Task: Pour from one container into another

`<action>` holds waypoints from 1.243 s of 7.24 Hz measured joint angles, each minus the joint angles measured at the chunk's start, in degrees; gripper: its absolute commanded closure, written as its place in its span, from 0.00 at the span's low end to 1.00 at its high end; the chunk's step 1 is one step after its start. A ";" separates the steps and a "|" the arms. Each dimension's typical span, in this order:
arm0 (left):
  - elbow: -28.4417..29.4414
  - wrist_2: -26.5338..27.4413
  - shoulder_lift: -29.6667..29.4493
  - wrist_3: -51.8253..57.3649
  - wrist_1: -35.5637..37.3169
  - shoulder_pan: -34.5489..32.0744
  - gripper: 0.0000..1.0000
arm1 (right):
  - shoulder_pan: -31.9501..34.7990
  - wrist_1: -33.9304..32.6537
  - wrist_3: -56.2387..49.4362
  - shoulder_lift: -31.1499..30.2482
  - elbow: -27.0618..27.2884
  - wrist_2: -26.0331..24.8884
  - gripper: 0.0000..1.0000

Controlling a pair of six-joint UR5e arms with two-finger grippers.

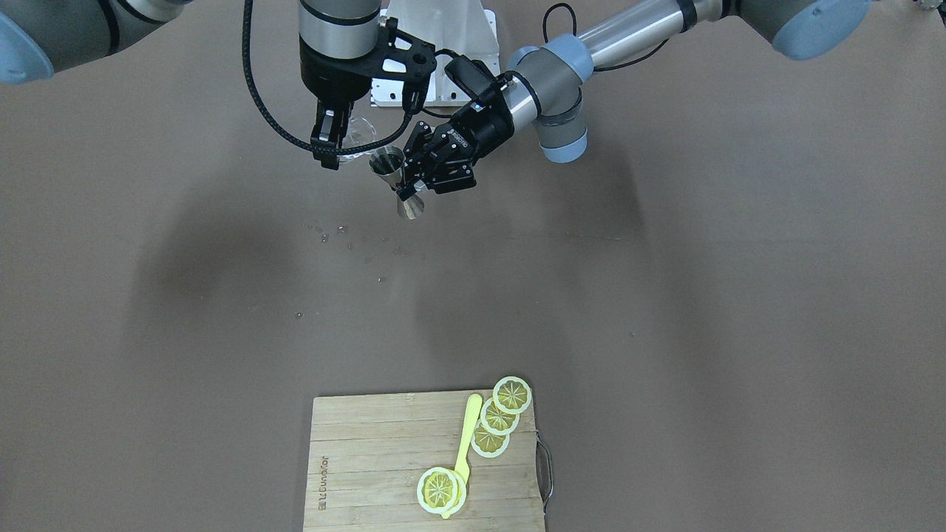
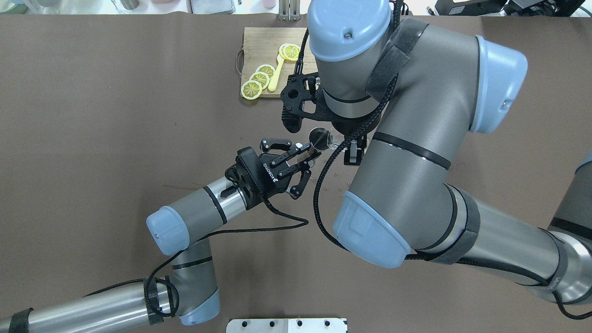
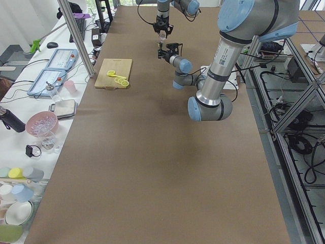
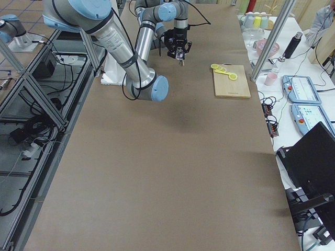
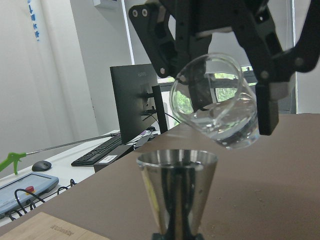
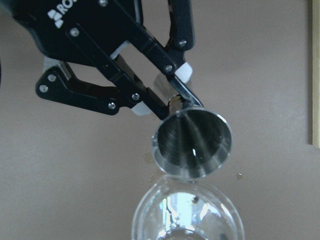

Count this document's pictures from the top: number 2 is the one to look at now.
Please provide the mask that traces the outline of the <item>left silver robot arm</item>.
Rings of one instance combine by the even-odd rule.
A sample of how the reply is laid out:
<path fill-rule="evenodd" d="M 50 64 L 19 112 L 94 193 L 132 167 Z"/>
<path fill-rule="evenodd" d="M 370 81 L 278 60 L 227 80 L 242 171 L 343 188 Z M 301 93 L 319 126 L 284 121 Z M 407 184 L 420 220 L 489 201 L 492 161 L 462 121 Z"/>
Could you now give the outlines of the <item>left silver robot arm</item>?
<path fill-rule="evenodd" d="M 303 194 L 313 160 L 321 154 L 318 143 L 301 145 L 264 138 L 261 153 L 240 149 L 235 164 L 224 176 L 197 191 L 161 207 L 146 224 L 172 274 L 117 283 L 76 301 L 34 310 L 26 308 L 1 320 L 3 333 L 120 333 L 157 325 L 178 317 L 184 325 L 207 322 L 220 312 L 209 237 L 223 234 L 232 219 L 263 203 L 273 214 L 307 225 L 303 218 L 283 213 L 269 199 L 287 192 Z"/>

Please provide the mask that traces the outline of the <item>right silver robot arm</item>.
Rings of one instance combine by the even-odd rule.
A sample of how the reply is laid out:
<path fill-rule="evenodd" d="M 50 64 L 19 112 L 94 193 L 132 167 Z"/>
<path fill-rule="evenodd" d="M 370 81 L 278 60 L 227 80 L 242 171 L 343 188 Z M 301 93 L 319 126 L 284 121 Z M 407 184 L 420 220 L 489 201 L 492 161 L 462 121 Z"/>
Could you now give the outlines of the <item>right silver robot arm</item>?
<path fill-rule="evenodd" d="M 590 154 L 546 230 L 445 183 L 466 134 L 505 118 L 526 76 L 522 53 L 398 23 L 386 0 L 313 0 L 308 31 L 330 110 L 378 122 L 333 226 L 342 246 L 389 269 L 412 251 L 484 264 L 546 301 L 591 301 Z"/>

